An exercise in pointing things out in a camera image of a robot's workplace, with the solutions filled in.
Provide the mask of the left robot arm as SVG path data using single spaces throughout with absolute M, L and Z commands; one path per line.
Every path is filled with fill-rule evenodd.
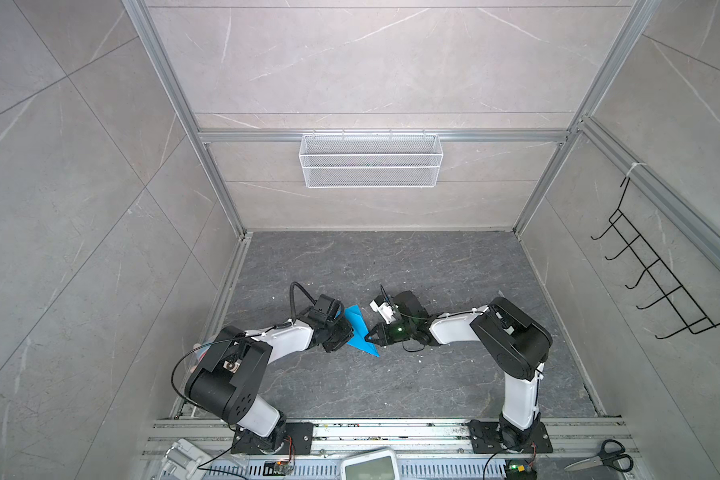
M 321 295 L 285 322 L 261 330 L 223 328 L 186 381 L 182 396 L 275 450 L 286 436 L 286 415 L 259 394 L 267 367 L 288 355 L 321 347 L 334 352 L 354 336 L 344 305 Z

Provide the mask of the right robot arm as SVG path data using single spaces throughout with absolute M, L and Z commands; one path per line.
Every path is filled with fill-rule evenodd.
M 364 340 L 388 346 L 414 340 L 423 346 L 479 342 L 504 372 L 498 434 L 508 450 L 525 446 L 540 425 L 538 386 L 553 344 L 550 333 L 505 297 L 457 313 L 429 314 L 410 291 L 380 293 L 370 303 L 383 321 Z

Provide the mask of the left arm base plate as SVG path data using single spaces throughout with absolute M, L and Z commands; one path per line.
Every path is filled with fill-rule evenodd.
M 312 449 L 315 425 L 310 422 L 286 422 L 276 427 L 269 437 L 259 437 L 238 427 L 235 431 L 232 453 L 249 455 L 309 455 Z

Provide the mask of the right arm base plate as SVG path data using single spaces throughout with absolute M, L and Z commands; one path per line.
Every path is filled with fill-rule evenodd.
M 550 454 L 554 451 L 546 426 L 539 420 L 526 430 L 519 430 L 502 419 L 470 420 L 466 426 L 475 454 Z

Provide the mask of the blue square paper sheet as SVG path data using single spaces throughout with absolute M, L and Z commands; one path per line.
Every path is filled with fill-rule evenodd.
M 353 337 L 348 341 L 348 344 L 360 351 L 379 357 L 376 346 L 365 340 L 365 336 L 369 333 L 369 330 L 363 319 L 361 309 L 357 305 L 346 307 L 344 309 L 344 316 L 353 329 Z

